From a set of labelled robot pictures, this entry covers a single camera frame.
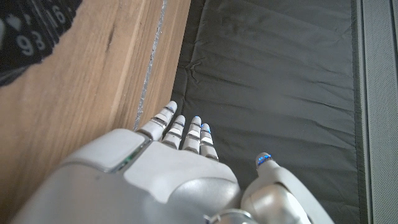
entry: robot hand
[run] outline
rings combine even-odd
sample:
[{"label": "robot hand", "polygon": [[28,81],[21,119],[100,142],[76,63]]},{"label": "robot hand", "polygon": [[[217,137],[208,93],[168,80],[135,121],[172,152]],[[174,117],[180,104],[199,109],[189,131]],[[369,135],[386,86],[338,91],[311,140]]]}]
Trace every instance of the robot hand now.
[{"label": "robot hand", "polygon": [[181,149],[183,116],[164,134],[176,109],[171,101],[137,132],[115,129],[68,156],[13,223],[332,223],[265,153],[242,196],[199,117]]},{"label": "robot hand", "polygon": [[238,208],[241,189],[218,162],[210,128],[171,101],[137,132],[115,129],[68,156],[25,204],[14,223],[205,223]]}]

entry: gray fabric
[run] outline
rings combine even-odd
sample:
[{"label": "gray fabric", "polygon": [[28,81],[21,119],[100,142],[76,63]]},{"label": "gray fabric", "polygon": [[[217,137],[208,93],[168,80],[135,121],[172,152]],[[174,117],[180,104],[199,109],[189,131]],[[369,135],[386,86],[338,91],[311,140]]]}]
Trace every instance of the gray fabric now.
[{"label": "gray fabric", "polygon": [[192,1],[177,114],[210,125],[242,188],[268,152],[335,222],[357,223],[351,38],[349,0]]}]

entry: wooden surface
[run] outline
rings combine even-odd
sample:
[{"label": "wooden surface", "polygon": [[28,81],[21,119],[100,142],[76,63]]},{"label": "wooden surface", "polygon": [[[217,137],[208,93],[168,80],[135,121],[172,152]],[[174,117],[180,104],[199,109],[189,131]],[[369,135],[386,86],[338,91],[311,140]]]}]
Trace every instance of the wooden surface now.
[{"label": "wooden surface", "polygon": [[[51,56],[0,88],[0,222],[55,166],[134,126],[163,2],[84,0]],[[189,0],[168,0],[140,124],[171,96]]]},{"label": "wooden surface", "polygon": [[170,100],[178,60],[164,60],[164,58],[180,56],[183,35],[179,35],[178,39],[173,40],[176,36],[172,34],[184,33],[185,21],[184,24],[177,21],[181,17],[188,17],[189,6],[190,1],[168,1],[167,3],[168,9],[172,11],[165,15],[165,23],[162,26],[162,34],[167,38],[160,39],[157,45],[157,54],[144,101],[144,108],[147,112],[142,114],[139,127],[160,111],[164,102]]}]

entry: robot fingertip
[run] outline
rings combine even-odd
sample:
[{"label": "robot fingertip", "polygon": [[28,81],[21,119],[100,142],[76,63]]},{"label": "robot fingertip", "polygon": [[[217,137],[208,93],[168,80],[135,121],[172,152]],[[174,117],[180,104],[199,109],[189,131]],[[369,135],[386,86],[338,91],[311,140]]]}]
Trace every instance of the robot fingertip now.
[{"label": "robot fingertip", "polygon": [[170,103],[167,103],[166,107],[171,109],[175,113],[175,111],[177,110],[177,103],[174,101],[170,101]]}]

